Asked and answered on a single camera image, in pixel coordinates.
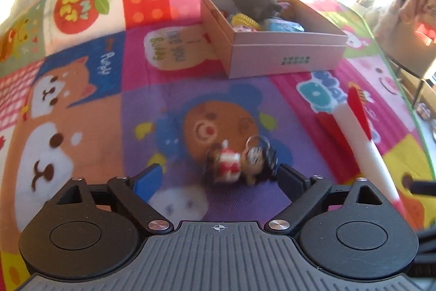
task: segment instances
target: red fin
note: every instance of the red fin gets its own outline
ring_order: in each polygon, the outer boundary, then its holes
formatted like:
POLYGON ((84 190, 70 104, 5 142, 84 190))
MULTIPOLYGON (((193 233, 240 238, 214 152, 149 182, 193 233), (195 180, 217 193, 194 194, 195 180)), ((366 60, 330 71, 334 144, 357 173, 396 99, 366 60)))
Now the red fin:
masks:
POLYGON ((348 145, 348 142, 339 128, 336 120, 334 119, 332 114, 327 112, 319 112, 315 114, 318 122, 322 125, 323 128, 329 133, 329 135, 341 146, 341 148, 353 155, 353 151, 348 145))
POLYGON ((351 87, 348 91, 348 105, 365 131, 366 136, 371 141, 371 129, 369 128, 368 119, 366 118, 365 110, 363 109, 362 101, 355 87, 351 87))

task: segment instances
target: blue package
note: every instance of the blue package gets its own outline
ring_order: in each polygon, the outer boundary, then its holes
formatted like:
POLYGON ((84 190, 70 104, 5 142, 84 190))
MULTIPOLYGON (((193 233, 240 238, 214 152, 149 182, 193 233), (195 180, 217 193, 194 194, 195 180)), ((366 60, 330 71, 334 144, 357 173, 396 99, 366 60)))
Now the blue package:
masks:
POLYGON ((302 26, 297 22, 289 22, 281 18, 268 18, 263 22, 265 31, 279 32, 304 32, 302 26))

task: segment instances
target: speech bubble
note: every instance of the speech bubble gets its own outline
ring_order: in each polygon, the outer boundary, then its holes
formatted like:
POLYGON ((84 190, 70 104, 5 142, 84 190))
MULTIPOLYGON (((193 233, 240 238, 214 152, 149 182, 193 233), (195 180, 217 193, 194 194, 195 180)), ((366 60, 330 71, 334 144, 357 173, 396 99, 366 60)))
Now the speech bubble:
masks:
POLYGON ((144 49, 148 62, 159 70, 181 70, 216 59, 201 24, 149 32, 144 39, 144 49))

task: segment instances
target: open box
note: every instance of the open box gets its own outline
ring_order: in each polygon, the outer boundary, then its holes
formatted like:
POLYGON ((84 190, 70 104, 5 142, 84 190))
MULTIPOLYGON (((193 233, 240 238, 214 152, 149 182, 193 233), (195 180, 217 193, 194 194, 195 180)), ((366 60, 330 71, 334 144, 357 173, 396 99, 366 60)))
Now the open box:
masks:
POLYGON ((236 14, 233 0, 201 0, 201 20, 229 78, 335 69, 348 39, 300 0, 277 0, 295 9, 305 32, 235 32, 220 10, 236 14))

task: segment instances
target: cartoon print mat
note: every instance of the cartoon print mat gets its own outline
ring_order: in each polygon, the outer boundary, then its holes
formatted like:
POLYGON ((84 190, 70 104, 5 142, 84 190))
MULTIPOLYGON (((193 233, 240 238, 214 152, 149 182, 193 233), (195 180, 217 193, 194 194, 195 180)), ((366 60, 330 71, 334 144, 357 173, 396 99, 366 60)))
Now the cartoon print mat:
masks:
MULTIPOLYGON (((335 71, 225 78, 200 22, 200 0, 41 0, 0 37, 0 290, 28 277, 18 251, 27 223, 71 177, 102 183, 152 163, 149 203, 187 220, 267 221, 288 203, 274 183, 205 186, 204 154, 253 134, 301 173, 349 183, 359 170, 315 119, 358 88, 416 229, 434 223, 424 145, 363 20, 334 0, 303 0, 348 35, 335 71)), ((290 54, 287 65, 298 64, 290 54)))

